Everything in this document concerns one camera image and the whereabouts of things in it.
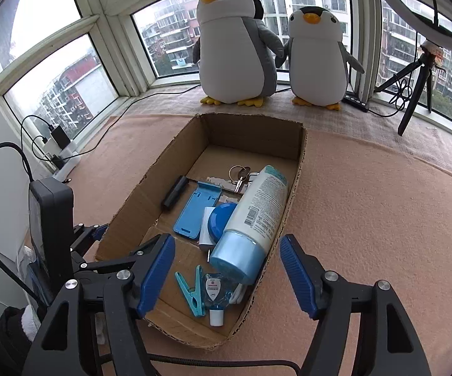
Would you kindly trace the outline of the person left gloved hand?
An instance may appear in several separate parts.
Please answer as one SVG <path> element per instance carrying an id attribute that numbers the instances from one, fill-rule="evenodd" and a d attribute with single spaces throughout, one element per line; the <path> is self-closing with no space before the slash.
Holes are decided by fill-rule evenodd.
<path id="1" fill-rule="evenodd" d="M 36 312 L 31 304 L 28 304 L 26 308 L 24 308 L 20 318 L 20 323 L 26 338 L 30 340 L 30 342 L 33 342 L 37 336 L 39 328 L 41 327 L 41 321 L 36 315 Z"/>

